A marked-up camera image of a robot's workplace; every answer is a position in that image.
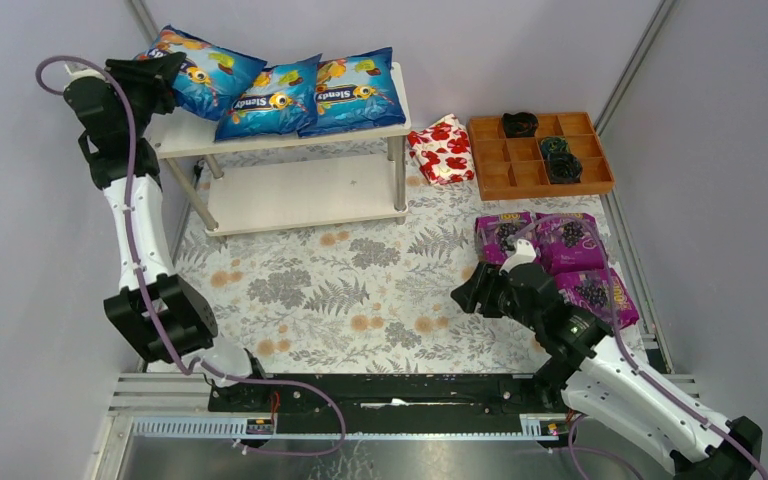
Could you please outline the blue Slendy candy bag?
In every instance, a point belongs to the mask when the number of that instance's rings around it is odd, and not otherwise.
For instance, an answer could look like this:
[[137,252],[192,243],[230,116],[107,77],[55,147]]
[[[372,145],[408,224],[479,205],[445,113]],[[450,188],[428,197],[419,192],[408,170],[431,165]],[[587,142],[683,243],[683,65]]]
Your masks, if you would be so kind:
[[206,120],[217,121],[250,88],[266,68],[263,59],[230,50],[171,25],[162,28],[137,60],[183,53],[185,60],[173,82],[178,106]]
[[217,122],[215,141],[287,135],[316,123],[321,56],[264,69]]

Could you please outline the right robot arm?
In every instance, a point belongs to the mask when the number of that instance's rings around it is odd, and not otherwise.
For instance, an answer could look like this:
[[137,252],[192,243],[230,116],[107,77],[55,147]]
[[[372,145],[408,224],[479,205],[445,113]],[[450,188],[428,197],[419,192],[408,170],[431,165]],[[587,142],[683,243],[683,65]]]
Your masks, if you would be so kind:
[[729,419],[638,362],[610,326],[568,302],[534,263],[481,262],[451,293],[466,313],[509,318],[549,354],[535,377],[563,403],[637,445],[676,479],[749,479],[762,471],[761,428]]

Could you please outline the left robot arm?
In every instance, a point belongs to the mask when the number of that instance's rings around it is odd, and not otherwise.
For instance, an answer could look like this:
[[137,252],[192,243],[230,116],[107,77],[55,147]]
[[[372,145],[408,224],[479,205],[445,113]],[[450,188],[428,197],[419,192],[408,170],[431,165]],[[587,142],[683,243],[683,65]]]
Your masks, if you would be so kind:
[[120,255],[105,315],[147,363],[201,374],[216,388],[264,383],[247,350],[224,339],[209,302],[175,270],[162,221],[160,166],[144,132],[176,107],[181,53],[154,60],[90,62],[62,96],[83,125],[78,139],[93,184],[112,212]]

